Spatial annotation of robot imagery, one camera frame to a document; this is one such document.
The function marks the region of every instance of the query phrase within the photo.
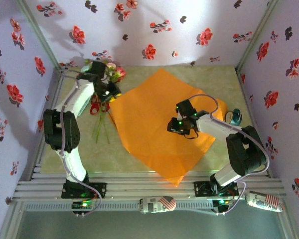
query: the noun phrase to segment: floral wallpaper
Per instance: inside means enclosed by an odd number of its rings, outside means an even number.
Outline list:
[[[19,0],[61,65],[237,65],[268,0]]]
[[[0,230],[39,139],[54,67],[14,1],[0,1]]]
[[[283,180],[299,228],[299,0],[277,3],[240,73],[271,169]]]

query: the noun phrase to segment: lavender wall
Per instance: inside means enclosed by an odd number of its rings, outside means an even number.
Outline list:
[[[271,168],[299,227],[299,0],[279,1],[242,70]]]
[[[0,0],[0,229],[8,208],[5,199],[12,197],[27,162],[33,160],[38,120],[56,79],[53,72],[14,1]]]

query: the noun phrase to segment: cable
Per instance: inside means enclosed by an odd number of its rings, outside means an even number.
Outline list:
[[[254,138],[252,138],[250,135],[248,135],[248,134],[246,134],[245,132],[239,130],[238,128],[233,127],[233,126],[231,126],[231,125],[228,124],[228,123],[225,123],[225,122],[223,122],[223,121],[221,121],[221,120],[216,119],[216,118],[213,116],[213,113],[215,113],[215,112],[218,110],[219,105],[218,105],[217,100],[216,100],[214,97],[212,97],[212,96],[210,96],[210,95],[207,95],[207,94],[197,94],[197,95],[194,95],[194,96],[189,97],[188,100],[190,100],[190,99],[192,99],[192,98],[194,98],[194,97],[197,97],[197,96],[206,96],[206,97],[209,97],[209,98],[211,98],[211,99],[216,103],[216,109],[215,109],[214,111],[212,111],[212,112],[209,114],[209,115],[210,115],[210,119],[211,119],[213,122],[215,122],[215,123],[217,123],[217,124],[219,124],[219,125],[221,125],[221,126],[223,126],[223,127],[226,127],[226,128],[228,128],[228,129],[232,129],[232,130],[234,130],[234,131],[236,131],[236,132],[242,134],[244,137],[246,137],[246,138],[248,138],[249,140],[251,140],[251,141],[252,141],[252,142],[253,142],[253,143],[254,143],[254,144],[255,144],[255,145],[256,145],[256,146],[263,152],[263,154],[265,155],[265,158],[266,158],[266,167],[265,167],[264,169],[259,170],[259,171],[255,171],[255,172],[251,172],[250,174],[246,174],[245,176],[243,176],[243,177],[241,177],[241,178],[239,178],[239,179],[243,179],[244,177],[246,177],[246,176],[248,176],[248,175],[258,174],[258,173],[266,172],[266,171],[268,170],[268,168],[269,168],[270,160],[269,160],[269,156],[268,156],[266,150],[261,146],[261,144],[258,143],[258,142],[257,142]]]
[[[78,79],[74,78],[74,77],[69,77],[69,78],[72,78],[72,79],[75,79],[76,81],[76,87],[74,89],[74,91],[70,94],[70,96],[65,100],[63,106],[62,106],[62,109],[61,109],[61,112],[60,112],[60,123],[61,123],[61,129],[62,129],[62,147],[61,147],[61,152],[60,152],[60,155],[62,157],[62,162],[63,162],[63,165],[64,165],[64,168],[65,168],[65,171],[67,173],[67,175],[71,176],[75,181],[77,181],[79,184],[81,184],[82,186],[94,191],[100,198],[100,202],[98,203],[98,205],[91,211],[89,211],[88,213],[84,214],[83,216],[87,216],[91,213],[93,213],[94,211],[96,211],[96,209],[98,209],[101,204],[102,204],[102,196],[101,194],[99,193],[98,190],[96,190],[95,188],[92,188],[91,186],[83,183],[82,181],[80,181],[79,179],[77,179],[73,174],[72,172],[70,171],[70,169],[68,168],[67,164],[66,164],[66,158],[65,158],[65,155],[64,155],[64,149],[65,149],[65,127],[64,127],[64,120],[63,120],[63,113],[64,113],[64,110],[65,110],[65,107],[67,107],[67,104],[69,103],[69,101],[72,99],[72,97],[75,95],[75,93],[78,91],[79,87],[80,87],[80,83],[78,81]]]

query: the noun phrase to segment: flower bouquet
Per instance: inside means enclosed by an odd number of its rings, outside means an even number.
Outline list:
[[[116,84],[120,82],[125,76],[126,76],[126,72],[123,69],[123,67],[116,66],[113,62],[109,62],[106,63],[105,75],[102,81],[106,84],[110,81]],[[109,109],[110,109],[109,102],[102,102],[96,94],[93,95],[93,97],[91,98],[90,114],[91,115],[97,114],[98,116],[92,132],[92,136],[96,137],[96,142],[98,141],[100,129],[101,126],[103,125],[108,144],[110,143],[109,136],[107,134],[105,122],[104,122],[105,114],[106,112],[109,111]]]

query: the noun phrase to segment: white cylindrical object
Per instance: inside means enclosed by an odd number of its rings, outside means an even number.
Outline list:
[[[57,151],[57,154],[60,156],[62,160],[62,157],[60,155],[60,150]],[[64,151],[64,156],[65,156],[66,166],[69,168],[73,176],[76,177],[78,180],[83,181],[86,176],[86,170],[82,165],[78,147],[72,149],[71,153]],[[69,180],[70,182],[77,182],[71,176],[67,176],[66,179]]]
[[[165,213],[174,211],[176,208],[176,201],[173,197],[152,197],[140,199],[140,212],[146,213]]]
[[[279,198],[270,194],[248,191],[246,193],[246,202],[249,206],[267,211],[282,212],[284,210]]]
[[[230,163],[227,164],[225,167],[223,167],[221,170],[219,170],[215,174],[215,179],[217,183],[224,187],[231,182],[234,182],[235,180],[239,179],[241,175],[237,174],[234,169],[231,167]]]

